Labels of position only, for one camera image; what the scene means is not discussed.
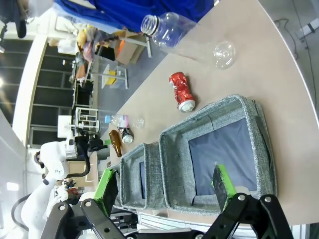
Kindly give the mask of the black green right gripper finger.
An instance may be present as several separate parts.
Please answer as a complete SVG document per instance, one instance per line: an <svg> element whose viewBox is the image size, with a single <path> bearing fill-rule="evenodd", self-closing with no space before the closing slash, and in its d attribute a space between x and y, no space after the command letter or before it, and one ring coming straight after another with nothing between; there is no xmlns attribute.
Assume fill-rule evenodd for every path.
<svg viewBox="0 0 319 239"><path fill-rule="evenodd" d="M226 167L216 164L212 186L221 213L203 235L204 239L231 239L240 224L250 225L258 239L292 239L288 221L278 198L266 194L259 199L237 192Z"/></svg>

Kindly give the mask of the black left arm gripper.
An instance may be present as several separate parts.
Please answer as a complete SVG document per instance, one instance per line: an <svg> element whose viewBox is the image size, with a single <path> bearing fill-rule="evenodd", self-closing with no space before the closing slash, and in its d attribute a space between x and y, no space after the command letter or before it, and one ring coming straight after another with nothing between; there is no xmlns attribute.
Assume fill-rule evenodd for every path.
<svg viewBox="0 0 319 239"><path fill-rule="evenodd" d="M88 136L75 137L78 150L95 152L110 145ZM99 239L124 239L125 236L110 219L112 207L118 194L116 173L106 169L99 181L93 198L85 199L70 206L66 202L57 203L47 219L42 239L77 239L84 230L92 230Z"/></svg>

